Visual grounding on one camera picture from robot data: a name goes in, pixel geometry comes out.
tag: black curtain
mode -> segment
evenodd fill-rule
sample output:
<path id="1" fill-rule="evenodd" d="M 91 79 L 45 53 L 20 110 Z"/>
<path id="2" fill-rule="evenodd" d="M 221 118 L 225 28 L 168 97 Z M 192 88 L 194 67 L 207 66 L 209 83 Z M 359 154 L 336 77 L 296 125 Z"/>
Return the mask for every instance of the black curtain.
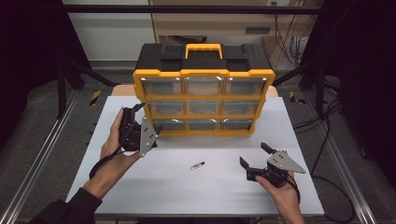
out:
<path id="1" fill-rule="evenodd" d="M 55 80 L 60 63 L 74 89 L 84 82 L 67 62 L 91 68 L 68 14 L 44 10 L 43 4 L 62 1 L 0 1 L 0 148 L 21 117 L 28 92 Z"/>
<path id="2" fill-rule="evenodd" d="M 327 5 L 340 4 L 328 0 Z M 313 56 L 334 21 L 316 24 L 304 53 Z M 340 99 L 368 158 L 396 188 L 396 1 L 357 0 L 321 57 L 326 76 L 341 80 Z"/>

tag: clear plastic drawer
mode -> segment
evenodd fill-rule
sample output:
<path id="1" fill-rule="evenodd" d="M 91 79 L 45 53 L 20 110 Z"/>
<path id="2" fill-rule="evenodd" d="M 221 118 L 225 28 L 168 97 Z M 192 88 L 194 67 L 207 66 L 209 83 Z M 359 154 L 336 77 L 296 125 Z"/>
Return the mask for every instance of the clear plastic drawer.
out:
<path id="1" fill-rule="evenodd" d="M 189 119 L 190 130 L 216 130 L 216 119 Z"/>
<path id="2" fill-rule="evenodd" d="M 190 95 L 222 94 L 222 77 L 186 77 L 186 93 Z"/>
<path id="3" fill-rule="evenodd" d="M 181 81 L 174 78 L 140 78 L 146 95 L 181 94 Z"/>
<path id="4" fill-rule="evenodd" d="M 267 78 L 227 78 L 226 94 L 231 95 L 260 95 Z"/>
<path id="5" fill-rule="evenodd" d="M 163 126 L 163 130 L 167 131 L 184 131 L 186 130 L 183 119 L 153 119 L 154 127 Z"/>
<path id="6" fill-rule="evenodd" d="M 183 114 L 183 101 L 181 100 L 166 100 L 148 101 L 149 110 L 152 115 L 182 115 Z"/>
<path id="7" fill-rule="evenodd" d="M 251 119 L 222 119 L 220 128 L 222 130 L 249 130 Z"/>
<path id="8" fill-rule="evenodd" d="M 254 115 L 259 101 L 256 100 L 224 100 L 224 115 Z"/>
<path id="9" fill-rule="evenodd" d="M 218 114 L 221 100 L 187 100 L 189 114 Z"/>

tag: person's right hand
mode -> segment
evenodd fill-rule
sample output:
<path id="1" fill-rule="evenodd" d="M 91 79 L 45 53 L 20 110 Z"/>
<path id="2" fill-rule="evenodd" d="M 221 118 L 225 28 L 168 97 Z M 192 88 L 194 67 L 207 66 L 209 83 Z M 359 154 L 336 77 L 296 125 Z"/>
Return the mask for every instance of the person's right hand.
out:
<path id="1" fill-rule="evenodd" d="M 263 188 L 265 188 L 274 200 L 275 206 L 285 223 L 305 223 L 300 211 L 296 190 L 289 184 L 277 189 L 267 179 L 262 176 L 256 176 Z"/>

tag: person's left hand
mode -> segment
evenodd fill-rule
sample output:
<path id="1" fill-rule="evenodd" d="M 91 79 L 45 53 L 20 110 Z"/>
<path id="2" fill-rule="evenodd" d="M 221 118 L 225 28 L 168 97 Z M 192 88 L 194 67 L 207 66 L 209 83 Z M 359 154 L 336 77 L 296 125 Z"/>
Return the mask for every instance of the person's left hand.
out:
<path id="1" fill-rule="evenodd" d="M 110 128 L 110 135 L 102 146 L 100 159 L 108 156 L 120 145 L 120 123 L 122 120 L 123 110 L 121 109 Z M 114 156 L 111 161 L 103 164 L 95 176 L 84 185 L 84 189 L 96 198 L 102 200 L 109 190 L 122 178 L 125 172 L 140 158 L 139 151 L 132 156 L 120 154 Z"/>

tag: hand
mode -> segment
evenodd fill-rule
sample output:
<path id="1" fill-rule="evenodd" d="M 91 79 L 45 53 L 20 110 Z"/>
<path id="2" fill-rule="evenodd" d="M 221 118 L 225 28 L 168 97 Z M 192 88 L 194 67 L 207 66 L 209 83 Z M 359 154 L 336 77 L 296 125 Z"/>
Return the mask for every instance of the hand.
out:
<path id="1" fill-rule="evenodd" d="M 289 175 L 294 177 L 293 172 L 289 172 Z M 304 223 L 304 219 L 300 211 L 297 192 L 289 183 L 284 187 L 277 189 L 262 176 L 256 176 L 256 180 L 271 195 L 276 209 L 282 216 L 285 223 Z"/>
<path id="2" fill-rule="evenodd" d="M 110 155 L 120 145 L 120 123 L 122 120 L 123 110 L 121 109 L 110 128 L 110 135 L 102 146 L 100 159 Z M 103 164 L 95 176 L 84 185 L 84 189 L 96 198 L 102 200 L 114 185 L 122 178 L 125 172 L 139 160 L 139 152 L 136 151 L 132 156 L 120 154 L 114 156 L 111 161 Z"/>

